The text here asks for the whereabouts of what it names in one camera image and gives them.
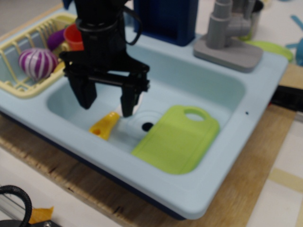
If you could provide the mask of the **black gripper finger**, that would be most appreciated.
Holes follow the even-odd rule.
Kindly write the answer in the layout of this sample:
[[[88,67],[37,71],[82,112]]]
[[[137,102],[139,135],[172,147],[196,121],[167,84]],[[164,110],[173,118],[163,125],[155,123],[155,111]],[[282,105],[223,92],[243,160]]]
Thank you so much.
[[[122,86],[122,96],[120,98],[122,115],[129,117],[133,115],[134,107],[138,104],[140,90],[134,83],[126,83]]]
[[[68,78],[80,106],[84,109],[90,109],[97,98],[95,83],[83,76],[69,75]]]

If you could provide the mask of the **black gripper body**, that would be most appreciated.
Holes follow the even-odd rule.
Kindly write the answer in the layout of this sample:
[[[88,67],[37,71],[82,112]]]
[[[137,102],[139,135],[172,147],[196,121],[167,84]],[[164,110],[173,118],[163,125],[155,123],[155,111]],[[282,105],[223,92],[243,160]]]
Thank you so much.
[[[132,58],[126,50],[124,31],[82,31],[84,49],[60,53],[65,75],[78,92],[88,84],[104,83],[124,92],[149,89],[149,66]]]

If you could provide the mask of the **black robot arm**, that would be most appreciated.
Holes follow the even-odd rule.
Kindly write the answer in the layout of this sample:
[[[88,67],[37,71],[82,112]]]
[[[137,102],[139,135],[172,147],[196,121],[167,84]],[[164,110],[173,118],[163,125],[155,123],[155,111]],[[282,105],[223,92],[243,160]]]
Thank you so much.
[[[139,20],[125,0],[76,0],[76,27],[84,49],[60,53],[64,74],[79,104],[89,109],[96,83],[120,87],[122,115],[133,115],[142,92],[149,89],[149,66],[128,55],[124,13]]]

